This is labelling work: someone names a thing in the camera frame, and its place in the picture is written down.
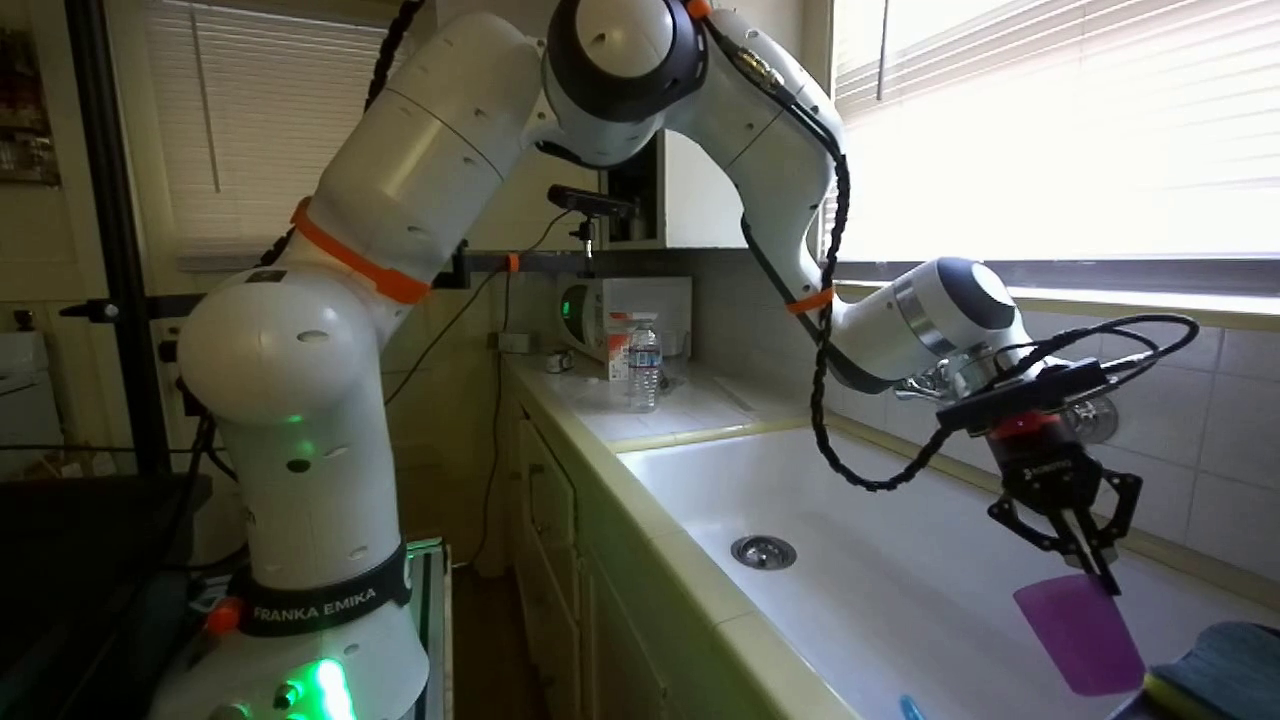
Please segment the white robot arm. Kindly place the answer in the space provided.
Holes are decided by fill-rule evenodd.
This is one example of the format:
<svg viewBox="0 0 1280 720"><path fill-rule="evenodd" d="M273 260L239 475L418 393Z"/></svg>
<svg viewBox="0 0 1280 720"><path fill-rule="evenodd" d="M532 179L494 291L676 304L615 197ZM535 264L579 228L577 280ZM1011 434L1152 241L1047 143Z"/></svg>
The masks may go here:
<svg viewBox="0 0 1280 720"><path fill-rule="evenodd" d="M958 355L982 369L941 430L992 446L992 521L1070 564L1019 588L1015 608L1038 634L1112 626L1109 554L1129 526L1095 521L1093 504L1133 501L1138 481L1098 470L1065 423L1103 372L1054 369L975 260L926 260L858 304L840 302L832 264L805 248L821 211L849 207L834 109L742 15L715 0L559 0L543 38L474 12L416 50L296 203L273 260L188 315L183 380L220 419L253 514L236 629L303 638L406 599L381 347L516 162L615 170L660 132L700 143L730 179L742 241L828 375L882 393Z"/></svg>

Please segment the robot base with led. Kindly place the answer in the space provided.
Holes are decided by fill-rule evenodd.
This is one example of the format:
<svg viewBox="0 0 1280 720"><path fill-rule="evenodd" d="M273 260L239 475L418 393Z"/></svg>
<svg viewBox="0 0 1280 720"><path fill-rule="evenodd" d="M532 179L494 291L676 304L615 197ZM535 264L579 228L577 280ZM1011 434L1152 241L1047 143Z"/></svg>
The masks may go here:
<svg viewBox="0 0 1280 720"><path fill-rule="evenodd" d="M450 720L450 560L406 545L406 599L303 638L198 634L148 720Z"/></svg>

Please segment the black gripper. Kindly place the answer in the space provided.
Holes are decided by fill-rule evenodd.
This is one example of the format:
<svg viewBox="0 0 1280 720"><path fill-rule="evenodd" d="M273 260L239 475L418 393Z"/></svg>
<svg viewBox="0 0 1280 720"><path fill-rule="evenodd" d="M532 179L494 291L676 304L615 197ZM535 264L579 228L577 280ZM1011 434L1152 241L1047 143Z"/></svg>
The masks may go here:
<svg viewBox="0 0 1280 720"><path fill-rule="evenodd" d="M994 423L988 449L1001 470L988 516L1121 597L1112 548L1133 527L1142 481L1095 465L1054 412Z"/></svg>

